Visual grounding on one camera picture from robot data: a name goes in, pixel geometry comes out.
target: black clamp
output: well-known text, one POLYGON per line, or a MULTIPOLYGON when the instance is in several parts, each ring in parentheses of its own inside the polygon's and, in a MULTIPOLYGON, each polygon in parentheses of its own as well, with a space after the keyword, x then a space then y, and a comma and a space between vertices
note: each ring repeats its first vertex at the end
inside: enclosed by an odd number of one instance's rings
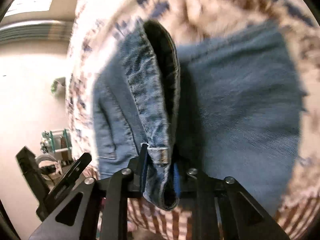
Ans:
POLYGON ((66 198, 76 184, 76 180, 82 171, 91 162, 89 153, 84 153, 63 175, 59 183, 50 191, 45 179, 42 177, 42 170, 38 167, 35 155, 27 148, 23 147, 16 155, 23 176, 29 184, 32 192, 39 201, 36 213, 41 221, 66 198))
MULTIPOLYGON (((29 240, 94 240, 104 197, 100 240, 126 239, 127 198, 142 196, 141 178, 144 176, 141 175, 145 172, 147 158, 146 147, 143 147, 139 157, 131 159, 127 168, 112 177, 98 181, 86 178, 52 210, 29 240)), ((192 240, 220 239, 216 206, 225 240, 289 240, 281 227, 233 177, 210 178, 201 170, 190 168, 187 162, 176 161, 181 198, 194 200, 192 240)), ((76 177, 72 176, 76 172, 74 166, 69 178, 76 177)))

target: patterned fabric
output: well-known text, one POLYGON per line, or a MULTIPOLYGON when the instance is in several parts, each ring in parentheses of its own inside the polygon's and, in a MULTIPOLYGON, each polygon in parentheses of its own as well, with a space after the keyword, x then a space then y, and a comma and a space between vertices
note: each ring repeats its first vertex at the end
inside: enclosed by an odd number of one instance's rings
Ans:
MULTIPOLYGON (((176 45, 226 36, 268 18, 278 22, 306 92, 300 157, 276 215, 290 237, 299 239, 320 208, 320 31, 308 8, 301 0, 79 0, 68 51, 73 72, 67 78, 66 106, 73 158, 84 152, 92 154, 86 170, 90 176, 99 176, 92 128, 92 85, 118 41, 133 29, 138 18, 156 18, 176 45)), ((155 228, 166 239, 189 239, 189 220, 179 206, 169 213, 153 213, 150 210, 154 207, 147 203, 142 209, 138 200, 129 201, 128 206, 135 214, 132 221, 139 226, 155 228), (178 217, 184 222, 177 226, 178 217)))

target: blue denim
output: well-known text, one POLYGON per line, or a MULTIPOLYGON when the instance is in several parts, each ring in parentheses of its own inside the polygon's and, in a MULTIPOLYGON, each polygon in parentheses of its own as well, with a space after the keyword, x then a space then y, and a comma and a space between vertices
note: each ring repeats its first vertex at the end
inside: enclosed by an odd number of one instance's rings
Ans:
POLYGON ((153 21, 137 23, 94 87, 93 121, 101 178, 126 167, 142 144, 147 144, 152 163, 144 197, 164 210, 173 209, 179 200, 179 180, 171 169, 179 94, 180 67, 174 43, 153 21))
POLYGON ((236 178, 274 215, 297 157, 302 91, 272 22, 177 48, 176 144, 210 177, 236 178))
POLYGON ((176 145, 209 176, 235 177, 273 215, 297 156, 302 110, 277 27, 250 26, 177 53, 180 63, 158 23, 138 23, 101 73, 93 99, 101 178, 147 144, 144 197, 171 210, 179 198, 176 145))

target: white wall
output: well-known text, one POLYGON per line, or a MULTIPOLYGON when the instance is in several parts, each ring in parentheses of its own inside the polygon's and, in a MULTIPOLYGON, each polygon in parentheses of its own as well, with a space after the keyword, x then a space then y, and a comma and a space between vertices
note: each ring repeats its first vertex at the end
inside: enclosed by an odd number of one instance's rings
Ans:
POLYGON ((64 98, 50 91, 52 80, 67 73, 67 48, 58 41, 0 46, 0 199, 21 240, 40 220, 15 155, 24 146, 41 154, 41 132, 68 127, 64 98))
POLYGON ((73 21, 77 0, 52 0, 49 11, 19 13, 4 17, 0 26, 24 20, 63 20, 73 21))

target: floral fabric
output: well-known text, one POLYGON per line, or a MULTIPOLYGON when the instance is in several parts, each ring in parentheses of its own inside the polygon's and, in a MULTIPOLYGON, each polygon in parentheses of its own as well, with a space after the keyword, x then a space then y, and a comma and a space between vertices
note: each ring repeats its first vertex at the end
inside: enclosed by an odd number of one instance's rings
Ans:
MULTIPOLYGON (((300 74, 306 110, 301 113, 300 157, 276 220, 292 239, 299 239, 320 208, 320 31, 301 0, 79 0, 68 50, 73 71, 66 89, 73 158, 90 152, 86 176, 99 177, 92 86, 134 22, 150 18, 168 30, 176 45, 226 36, 267 19, 278 23, 300 74)), ((190 211, 153 209, 143 199, 132 199, 128 218, 165 239, 190 239, 190 211)))

